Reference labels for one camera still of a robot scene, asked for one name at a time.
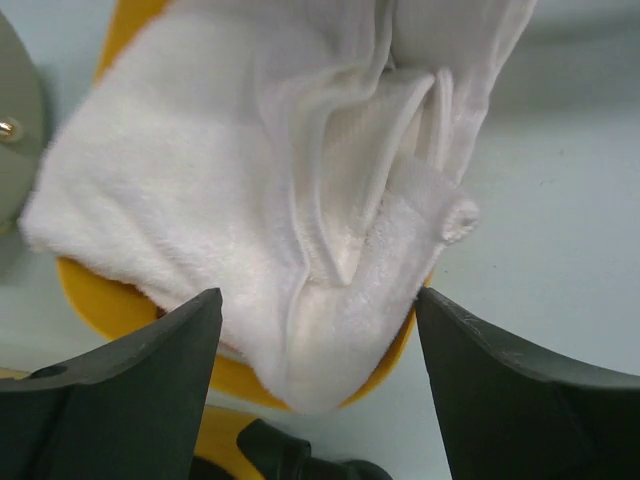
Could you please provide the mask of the yellow Pikachu suitcase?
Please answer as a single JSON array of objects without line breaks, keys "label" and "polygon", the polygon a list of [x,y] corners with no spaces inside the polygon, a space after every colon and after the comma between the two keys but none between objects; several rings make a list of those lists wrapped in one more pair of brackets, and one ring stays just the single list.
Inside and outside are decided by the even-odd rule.
[{"label": "yellow Pikachu suitcase", "polygon": [[311,444],[248,413],[204,410],[191,479],[360,480],[390,475],[366,460],[341,462],[313,456]]}]

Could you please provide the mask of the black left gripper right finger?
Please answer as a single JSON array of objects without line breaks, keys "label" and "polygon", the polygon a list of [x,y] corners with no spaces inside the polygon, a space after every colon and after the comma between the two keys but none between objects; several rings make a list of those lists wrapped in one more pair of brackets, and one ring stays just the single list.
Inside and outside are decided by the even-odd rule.
[{"label": "black left gripper right finger", "polygon": [[638,478],[638,376],[555,353],[432,288],[415,313],[453,478]]}]

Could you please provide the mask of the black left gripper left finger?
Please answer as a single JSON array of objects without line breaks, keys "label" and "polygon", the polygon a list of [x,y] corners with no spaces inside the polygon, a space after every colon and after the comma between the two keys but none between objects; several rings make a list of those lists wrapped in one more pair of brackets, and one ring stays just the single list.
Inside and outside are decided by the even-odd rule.
[{"label": "black left gripper left finger", "polygon": [[2,380],[2,478],[188,478],[221,306],[206,290],[131,334]]}]

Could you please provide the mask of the white towel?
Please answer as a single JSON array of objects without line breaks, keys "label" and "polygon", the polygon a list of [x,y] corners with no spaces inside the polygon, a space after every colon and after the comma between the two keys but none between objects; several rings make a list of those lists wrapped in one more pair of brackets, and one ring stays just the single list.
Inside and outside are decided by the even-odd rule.
[{"label": "white towel", "polygon": [[172,310],[223,295],[221,339],[295,411],[340,406],[438,256],[531,1],[174,1],[56,134],[30,245]]}]

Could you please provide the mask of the yellow plastic basket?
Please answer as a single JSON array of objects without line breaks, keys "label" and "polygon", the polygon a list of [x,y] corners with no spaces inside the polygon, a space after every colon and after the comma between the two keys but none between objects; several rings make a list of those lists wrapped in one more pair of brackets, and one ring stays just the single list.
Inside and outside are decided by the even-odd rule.
[{"label": "yellow plastic basket", "polygon": [[[118,55],[147,23],[160,15],[165,0],[121,0],[115,4],[108,33],[93,83],[102,80]],[[81,264],[62,257],[56,259],[60,284],[76,313],[108,340],[138,330],[158,317],[156,305],[134,287],[103,278]],[[411,311],[387,353],[361,388],[346,400],[348,406],[376,389],[396,367],[415,329]],[[286,404],[265,390],[253,370],[228,356],[216,357],[210,386],[221,393],[262,407],[286,411]]]}]

